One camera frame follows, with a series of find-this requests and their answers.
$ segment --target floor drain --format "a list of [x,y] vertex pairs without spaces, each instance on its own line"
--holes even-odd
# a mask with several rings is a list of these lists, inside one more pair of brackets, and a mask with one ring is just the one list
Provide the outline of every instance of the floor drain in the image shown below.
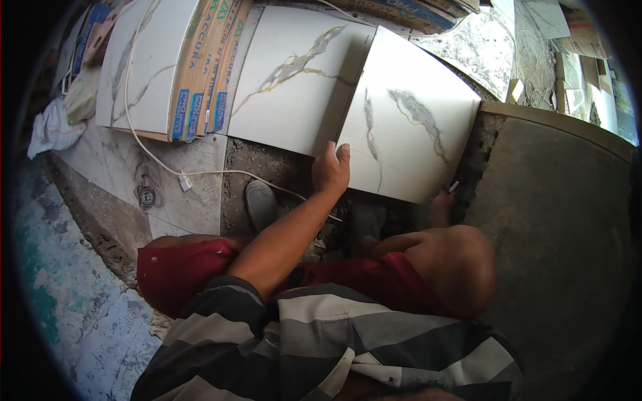
[[156,203],[156,192],[150,187],[136,187],[138,191],[138,204],[143,209],[149,209]]

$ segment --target hand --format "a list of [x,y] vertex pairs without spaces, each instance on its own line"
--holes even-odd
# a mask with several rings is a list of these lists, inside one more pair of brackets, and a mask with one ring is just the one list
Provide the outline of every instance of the hand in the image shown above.
[[455,193],[448,194],[448,191],[441,190],[439,195],[433,199],[430,205],[430,216],[432,227],[445,228],[450,225],[450,212],[455,204]]
[[312,165],[312,182],[315,192],[326,192],[341,196],[350,182],[350,144],[329,141],[323,155]]

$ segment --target cigarette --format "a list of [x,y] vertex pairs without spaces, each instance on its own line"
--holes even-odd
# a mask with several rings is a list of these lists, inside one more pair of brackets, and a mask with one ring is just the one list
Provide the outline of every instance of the cigarette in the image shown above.
[[455,181],[452,187],[448,190],[448,194],[452,194],[455,189],[457,189],[457,185],[459,185],[459,181]]

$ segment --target striped shirt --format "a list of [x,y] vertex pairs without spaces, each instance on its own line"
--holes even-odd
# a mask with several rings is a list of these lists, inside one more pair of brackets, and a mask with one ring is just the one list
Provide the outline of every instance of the striped shirt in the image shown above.
[[523,384],[513,348],[482,323],[391,311],[336,284],[264,306],[248,282],[223,276],[182,311],[131,399],[328,401],[350,371],[492,400]]

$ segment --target red shorts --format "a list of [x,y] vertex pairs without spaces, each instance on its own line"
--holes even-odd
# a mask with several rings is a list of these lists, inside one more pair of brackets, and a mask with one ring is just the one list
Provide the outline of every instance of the red shorts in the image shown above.
[[[141,294],[154,309],[175,319],[210,280],[225,274],[238,254],[224,239],[140,248],[137,275]],[[435,290],[401,252],[379,260],[299,263],[274,293],[325,283],[351,288],[394,311],[460,318],[437,298]]]

